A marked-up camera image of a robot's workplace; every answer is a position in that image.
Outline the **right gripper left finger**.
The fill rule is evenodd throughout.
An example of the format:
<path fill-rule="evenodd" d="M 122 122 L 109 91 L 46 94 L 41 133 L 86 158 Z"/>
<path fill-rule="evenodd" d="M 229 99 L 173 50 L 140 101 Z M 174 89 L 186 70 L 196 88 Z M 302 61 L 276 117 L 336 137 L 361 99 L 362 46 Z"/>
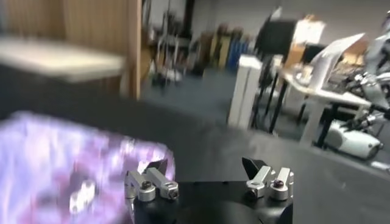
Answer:
<path fill-rule="evenodd" d="M 166 177 L 168 160 L 151 162 L 143 173 L 128 170 L 124 179 L 124 195 L 126 199 L 137 198 L 139 201 L 153 201 L 157 193 L 167 200 L 179 197 L 179 184 Z"/>

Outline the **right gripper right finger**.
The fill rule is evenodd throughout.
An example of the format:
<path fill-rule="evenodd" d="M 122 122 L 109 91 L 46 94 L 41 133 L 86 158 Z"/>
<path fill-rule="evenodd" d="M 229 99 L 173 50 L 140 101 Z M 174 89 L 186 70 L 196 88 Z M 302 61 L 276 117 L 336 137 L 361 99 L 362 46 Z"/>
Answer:
<path fill-rule="evenodd" d="M 252 200 L 264 196 L 275 201 L 287 201 L 293 198 L 294 172 L 282 167 L 276 172 L 262 160 L 242 157 L 242 165 L 248 180 L 246 181 L 247 195 Z"/>

